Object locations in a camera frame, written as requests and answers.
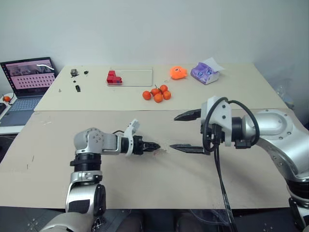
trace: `clear plastic tray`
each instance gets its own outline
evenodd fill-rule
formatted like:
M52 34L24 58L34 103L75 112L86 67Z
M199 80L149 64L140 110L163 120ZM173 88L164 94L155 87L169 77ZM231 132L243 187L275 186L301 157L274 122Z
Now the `clear plastic tray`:
M111 71L115 71L116 76L120 76L122 83L107 83L108 86L144 86L153 85L153 69L144 66L113 66Z

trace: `beige tabletop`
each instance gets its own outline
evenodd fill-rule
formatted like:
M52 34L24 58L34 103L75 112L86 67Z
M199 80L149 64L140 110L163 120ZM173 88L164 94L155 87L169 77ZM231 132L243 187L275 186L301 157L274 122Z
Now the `beige tabletop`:
M225 70L220 71L219 80L209 85L190 76L194 66L183 65L188 76L177 81L169 77L171 65L153 66L154 85L166 84L172 93L170 100L160 104L142 98L142 92L151 90L154 85L108 87L106 78L110 66L65 66L35 111L189 110L200 108L202 102L214 95L241 101L250 109L287 108L253 64L222 64ZM71 78L71 69L77 69L80 75ZM75 85L79 85L81 92L76 91Z
M301 127L290 110L283 109ZM201 145L200 121L176 122L183 111L35 112L0 164L0 205L64 208L73 168L73 137L90 127L123 130L134 118L136 135L161 149L142 156L102 156L108 208L224 208L213 155L186 154L170 144ZM233 110L241 116L241 110ZM260 147L220 146L223 180L232 208L287 207L283 177Z

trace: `laptop screen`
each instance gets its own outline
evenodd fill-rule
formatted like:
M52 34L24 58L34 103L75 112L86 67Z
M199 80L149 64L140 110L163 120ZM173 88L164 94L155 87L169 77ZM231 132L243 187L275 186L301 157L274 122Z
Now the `laptop screen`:
M42 96L56 78L50 58L4 62L1 67L17 97Z

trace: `laptop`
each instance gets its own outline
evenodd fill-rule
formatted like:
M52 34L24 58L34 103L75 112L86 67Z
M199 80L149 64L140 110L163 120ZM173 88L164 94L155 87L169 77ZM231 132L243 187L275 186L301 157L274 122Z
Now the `laptop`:
M0 120L0 127L23 126L56 78L50 57L0 63L17 100Z

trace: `white desk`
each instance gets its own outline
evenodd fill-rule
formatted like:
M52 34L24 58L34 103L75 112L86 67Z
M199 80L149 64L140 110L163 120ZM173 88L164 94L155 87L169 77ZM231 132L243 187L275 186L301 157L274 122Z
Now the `white desk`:
M283 109L299 128L291 110ZM64 208L73 168L73 137L90 127L123 130L137 118L137 135L162 150L142 156L102 156L108 208L224 208L213 155L186 154L170 144L201 145L200 121L177 122L183 111L35 112L0 164L0 205ZM233 110L233 116L242 116ZM232 208L287 207L286 183L258 146L220 146L221 170Z
M13 93L7 93L5 94L5 96L9 96L12 97ZM16 101L17 97L14 96L14 98L12 99L12 103L14 103ZM10 105L6 102L4 102L6 104L6 109L0 114L0 119L6 114L6 112L10 109ZM0 134L18 134L22 129L24 128L24 126L13 126L13 127L0 127Z
M106 78L110 66L66 66L35 111L189 110L200 108L202 102L214 95L241 101L250 109L287 108L253 64L222 64L226 70L220 72L218 81L209 85L203 85L190 76L194 65L183 66L189 75L177 81L169 77L172 65L153 66L154 84L166 84L172 93L170 100L161 103L142 98L142 92L154 86L108 87ZM70 75L73 68L80 74L75 78ZM80 86L81 92L76 91L75 85Z

